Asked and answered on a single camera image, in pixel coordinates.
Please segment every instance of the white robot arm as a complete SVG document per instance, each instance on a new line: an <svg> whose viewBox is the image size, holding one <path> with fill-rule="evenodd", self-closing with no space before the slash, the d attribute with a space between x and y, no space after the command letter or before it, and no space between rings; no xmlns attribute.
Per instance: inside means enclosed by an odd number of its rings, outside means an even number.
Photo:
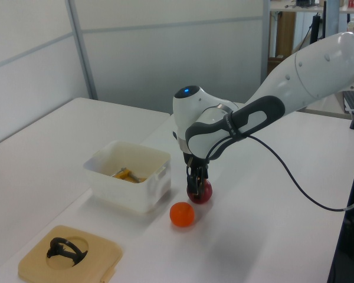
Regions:
<svg viewBox="0 0 354 283"><path fill-rule="evenodd" d="M298 51L275 68L242 108L197 86L173 98L175 135L188 173L188 193L200 198L209 160L279 118L342 90L354 90L354 34L344 32Z"/></svg>

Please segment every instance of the circular hole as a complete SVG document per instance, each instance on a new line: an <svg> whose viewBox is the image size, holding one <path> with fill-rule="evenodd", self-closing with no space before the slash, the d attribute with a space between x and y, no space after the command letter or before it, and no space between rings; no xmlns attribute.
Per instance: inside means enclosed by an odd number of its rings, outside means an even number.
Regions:
<svg viewBox="0 0 354 283"><path fill-rule="evenodd" d="M78 249L81 252L88 251L88 242L85 241L83 238L70 237L70 238L66 238L66 240L69 240L70 242L72 242L76 247L78 247ZM68 252L74 252L70 247L68 247L66 245L63 245L63 247ZM74 262L72 259L66 258L61 255L52 256L50 258L47 258L47 256L46 256L46 263L50 268L56 269L56 270L71 268L74 265Z"/></svg>

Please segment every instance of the plastic bin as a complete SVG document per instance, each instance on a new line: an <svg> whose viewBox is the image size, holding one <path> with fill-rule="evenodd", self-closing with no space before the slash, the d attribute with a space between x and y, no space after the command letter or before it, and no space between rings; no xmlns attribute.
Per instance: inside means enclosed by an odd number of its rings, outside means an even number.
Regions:
<svg viewBox="0 0 354 283"><path fill-rule="evenodd" d="M94 195L145 213L171 188L171 155L150 147L113 141L83 165ZM112 177L126 167L146 180L132 183Z"/></svg>

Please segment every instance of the orange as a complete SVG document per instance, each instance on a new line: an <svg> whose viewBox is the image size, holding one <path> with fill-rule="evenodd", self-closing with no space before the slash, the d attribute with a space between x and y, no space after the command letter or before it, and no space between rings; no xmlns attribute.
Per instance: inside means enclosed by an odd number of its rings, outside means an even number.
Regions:
<svg viewBox="0 0 354 283"><path fill-rule="evenodd" d="M178 202L171 207L169 216L174 225L187 227L194 221L194 208L187 202Z"/></svg>

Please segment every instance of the tan tray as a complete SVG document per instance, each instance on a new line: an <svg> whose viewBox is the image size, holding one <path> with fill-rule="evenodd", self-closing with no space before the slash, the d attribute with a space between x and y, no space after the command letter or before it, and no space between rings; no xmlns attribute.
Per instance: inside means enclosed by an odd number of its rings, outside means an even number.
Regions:
<svg viewBox="0 0 354 283"><path fill-rule="evenodd" d="M69 240L81 252L88 251L84 259L74 266L72 259L61 255L47 258L50 242L56 237ZM64 249L72 252L67 246ZM29 283L107 283L121 257L122 250L114 242L56 226L20 261L18 275Z"/></svg>

